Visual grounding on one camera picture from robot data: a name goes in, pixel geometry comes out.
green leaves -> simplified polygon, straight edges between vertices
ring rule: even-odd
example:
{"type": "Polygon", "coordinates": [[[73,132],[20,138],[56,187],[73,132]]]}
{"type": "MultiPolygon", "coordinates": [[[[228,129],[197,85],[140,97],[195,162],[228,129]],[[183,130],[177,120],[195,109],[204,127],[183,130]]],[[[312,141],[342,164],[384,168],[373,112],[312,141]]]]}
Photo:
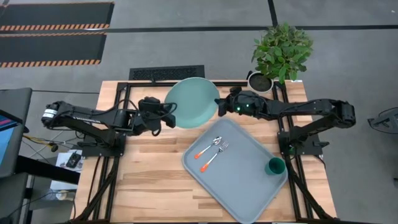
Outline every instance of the green leaves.
{"type": "Polygon", "coordinates": [[[256,49],[252,62],[256,60],[256,70],[267,78],[297,78],[297,72],[307,70],[303,63],[311,55],[313,41],[303,30],[297,30],[287,23],[270,27],[260,40],[254,39],[256,49]]]}
{"type": "Polygon", "coordinates": [[[298,65],[298,69],[300,70],[300,72],[305,72],[305,71],[307,71],[307,68],[306,68],[306,66],[304,66],[304,65],[298,65]]]}
{"type": "Polygon", "coordinates": [[[282,56],[282,50],[278,47],[274,47],[275,55],[282,56]]]}
{"type": "Polygon", "coordinates": [[[284,30],[285,30],[285,32],[289,31],[289,25],[287,22],[284,23],[284,30]]]}
{"type": "Polygon", "coordinates": [[[299,54],[299,55],[294,55],[294,56],[292,57],[292,60],[293,60],[294,62],[298,62],[301,56],[302,56],[302,55],[300,55],[300,54],[299,54]]]}
{"type": "Polygon", "coordinates": [[[282,62],[282,63],[285,63],[285,59],[283,57],[281,57],[281,56],[278,57],[278,61],[282,62]]]}
{"type": "Polygon", "coordinates": [[[279,76],[279,77],[282,77],[282,76],[285,76],[285,74],[286,74],[286,67],[283,66],[283,67],[279,70],[278,76],[279,76]]]}
{"type": "Polygon", "coordinates": [[[270,61],[272,64],[275,63],[275,59],[270,54],[266,55],[266,60],[270,61]]]}

wooden tabletop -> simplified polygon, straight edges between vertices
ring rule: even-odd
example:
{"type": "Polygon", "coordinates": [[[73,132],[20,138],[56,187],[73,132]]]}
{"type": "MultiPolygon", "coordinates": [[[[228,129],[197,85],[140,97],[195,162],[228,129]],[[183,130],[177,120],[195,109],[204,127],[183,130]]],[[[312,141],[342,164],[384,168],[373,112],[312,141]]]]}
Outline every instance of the wooden tabletop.
{"type": "MultiPolygon", "coordinates": [[[[98,110],[106,110],[114,105],[117,84],[117,81],[103,82],[98,98],[98,110]]],[[[290,102],[307,100],[303,83],[286,81],[286,86],[290,102]]],[[[218,89],[223,98],[229,94],[229,87],[218,89]]],[[[135,103],[145,96],[163,100],[169,90],[170,87],[134,87],[130,99],[135,103]]],[[[272,99],[272,93],[264,96],[272,99]]],[[[279,131],[277,121],[257,120],[236,113],[228,113],[225,116],[239,123],[268,150],[280,157],[276,136],[279,131]]],[[[128,137],[125,154],[120,160],[111,222],[235,222],[182,165],[184,150],[217,119],[215,114],[209,122],[194,129],[171,129],[163,125],[162,132],[157,137],[153,137],[150,132],[128,137]]],[[[310,116],[293,117],[297,126],[306,125],[311,120],[310,116]]],[[[78,215],[86,207],[96,160],[96,157],[87,158],[83,164],[76,193],[78,215]]],[[[336,212],[323,164],[313,156],[302,156],[302,160],[309,191],[325,211],[335,217],[336,212]]],[[[93,194],[98,186],[100,170],[101,166],[97,171],[93,194]]],[[[297,192],[301,213],[305,217],[302,194],[298,188],[297,192]]],[[[100,218],[104,217],[106,199],[105,195],[100,218]]],[[[295,221],[288,182],[258,221],[295,221]]]]}

orange handle spoon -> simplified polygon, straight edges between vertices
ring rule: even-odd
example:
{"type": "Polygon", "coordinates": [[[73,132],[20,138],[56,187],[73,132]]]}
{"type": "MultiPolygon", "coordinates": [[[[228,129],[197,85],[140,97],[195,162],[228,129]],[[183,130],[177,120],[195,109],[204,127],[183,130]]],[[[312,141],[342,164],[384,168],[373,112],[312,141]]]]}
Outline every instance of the orange handle spoon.
{"type": "Polygon", "coordinates": [[[195,155],[195,159],[198,159],[203,153],[206,152],[207,149],[209,149],[211,146],[216,146],[221,142],[221,137],[217,137],[213,140],[213,142],[211,142],[211,144],[209,146],[207,146],[206,149],[202,150],[201,152],[199,152],[198,154],[195,155]]]}

orange striped tape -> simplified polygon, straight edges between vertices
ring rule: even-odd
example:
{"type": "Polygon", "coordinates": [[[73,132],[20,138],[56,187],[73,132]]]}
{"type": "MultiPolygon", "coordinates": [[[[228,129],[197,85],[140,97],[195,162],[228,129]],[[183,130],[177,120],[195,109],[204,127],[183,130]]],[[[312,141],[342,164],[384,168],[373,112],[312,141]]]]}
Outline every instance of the orange striped tape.
{"type": "Polygon", "coordinates": [[[77,32],[64,34],[0,34],[0,37],[49,37],[49,36],[65,36],[65,35],[106,35],[105,32],[77,32]]]}
{"type": "Polygon", "coordinates": [[[21,68],[41,66],[67,66],[67,65],[98,65],[101,60],[61,60],[44,62],[0,62],[0,68],[21,68]]]}
{"type": "Polygon", "coordinates": [[[106,29],[109,24],[60,24],[1,26],[0,30],[64,30],[64,29],[106,29]]]}

concrete floor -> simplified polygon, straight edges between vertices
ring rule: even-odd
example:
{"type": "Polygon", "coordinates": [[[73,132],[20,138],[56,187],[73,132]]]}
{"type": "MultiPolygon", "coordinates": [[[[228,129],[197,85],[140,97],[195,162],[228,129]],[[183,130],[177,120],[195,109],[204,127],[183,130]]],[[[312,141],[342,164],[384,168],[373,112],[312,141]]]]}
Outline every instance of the concrete floor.
{"type": "MultiPolygon", "coordinates": [[[[10,1],[19,2],[45,1],[10,1]]],[[[279,22],[296,26],[398,24],[395,0],[278,0],[275,9],[279,22]]],[[[271,24],[265,0],[116,0],[111,28],[271,24]]],[[[398,188],[392,178],[398,177],[394,163],[398,161],[398,139],[373,131],[366,119],[397,106],[398,30],[308,33],[314,39],[314,52],[307,62],[307,72],[300,76],[308,99],[347,100],[356,108],[355,127],[321,134],[322,140],[331,143],[324,153],[337,214],[342,220],[397,223],[398,188]]],[[[250,63],[253,38],[260,34],[109,34],[100,65],[2,68],[0,89],[29,86],[36,90],[99,91],[103,80],[127,80],[129,68],[173,65],[205,65],[209,79],[244,78],[254,68],[250,63]]],[[[27,126],[34,136],[53,138],[58,132],[48,131],[40,123],[47,103],[65,100],[94,108],[96,99],[96,95],[34,93],[27,126]]],[[[65,132],[57,139],[73,135],[65,132]]],[[[32,153],[22,145],[22,155],[32,153]]],[[[42,155],[54,156],[48,149],[42,155]]],[[[34,223],[63,222],[70,210],[71,205],[38,210],[34,223]]]]}

